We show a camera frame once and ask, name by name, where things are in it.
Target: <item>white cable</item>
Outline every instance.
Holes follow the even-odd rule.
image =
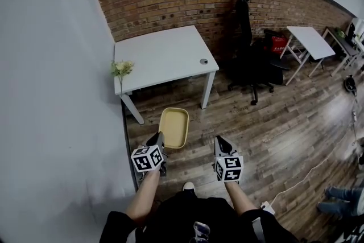
[[[349,126],[351,126],[351,125],[353,125],[353,128],[354,128],[354,135],[355,135],[355,142],[353,143],[353,144],[355,144],[356,143],[356,141],[357,141],[357,133],[355,132],[355,124],[354,123],[350,123],[349,125],[348,125],[348,128],[349,128]],[[339,143],[341,143],[341,141],[345,138],[345,135],[340,139],[340,141],[338,142],[338,144]],[[321,166],[326,160],[328,160],[329,159],[329,157],[330,157],[330,155],[332,154],[333,152],[331,152],[324,160],[322,160],[321,162],[320,162],[320,164],[318,164],[318,165],[316,165],[314,168],[311,168],[311,170],[310,171],[308,171],[308,173],[307,173],[307,175],[305,176],[305,178],[303,179],[303,180],[301,180],[300,182],[298,182],[298,183],[296,183],[294,186],[292,186],[292,187],[290,187],[289,189],[287,189],[287,190],[285,190],[285,191],[282,191],[282,192],[279,192],[275,197],[274,197],[274,199],[273,199],[273,201],[272,201],[272,203],[271,203],[271,206],[273,205],[273,203],[275,202],[275,199],[279,196],[279,195],[281,195],[281,194],[283,194],[283,193],[285,193],[285,192],[287,192],[287,191],[290,191],[291,189],[293,189],[293,188],[295,188],[296,186],[298,186],[300,183],[302,183],[303,181],[305,181],[305,179],[308,177],[308,175],[311,173],[311,171],[312,170],[314,170],[314,169],[316,169],[318,166]]]

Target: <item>yellow tray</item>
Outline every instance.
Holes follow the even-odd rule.
[[[182,148],[187,139],[188,112],[184,109],[166,108],[159,122],[159,131],[164,134],[164,146]]]

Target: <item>jeans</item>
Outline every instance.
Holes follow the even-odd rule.
[[[335,197],[344,201],[336,203],[318,203],[317,208],[322,213],[337,214],[343,217],[358,216],[358,202],[363,188],[352,188],[350,190],[329,187],[325,194],[329,199]]]

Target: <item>wooden floor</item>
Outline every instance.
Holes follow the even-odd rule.
[[[357,112],[356,135],[364,137],[364,74],[358,66],[331,77],[337,60],[326,60],[309,78],[315,66],[307,63],[289,86],[276,86],[274,93],[258,89],[259,102],[251,106],[250,87],[227,89],[230,81],[224,70],[217,72],[208,107],[200,108],[204,78],[197,77],[140,90],[132,95],[144,117],[139,125],[127,115],[127,130],[132,149],[158,130],[164,108],[184,108],[190,116],[186,145],[180,150],[166,149],[169,155],[167,177],[162,178],[157,199],[164,200],[187,181],[196,186],[199,197],[224,197],[224,184],[213,172],[213,140],[222,135],[235,142],[244,158],[240,185],[258,206],[273,201],[282,191],[303,180],[310,169],[320,164],[293,189],[277,197],[273,204],[276,218],[298,239],[331,241],[337,220],[319,214],[315,205],[323,199],[328,185],[357,186],[357,159],[352,110]],[[298,63],[291,61],[293,74]],[[342,85],[343,77],[355,72],[357,102]]]

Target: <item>forearm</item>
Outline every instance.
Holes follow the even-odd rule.
[[[225,187],[238,216],[246,211],[257,209],[247,195],[242,191],[239,184],[236,182],[225,182]]]
[[[143,225],[152,208],[155,192],[159,182],[159,170],[150,171],[140,185],[126,214],[138,225]]]

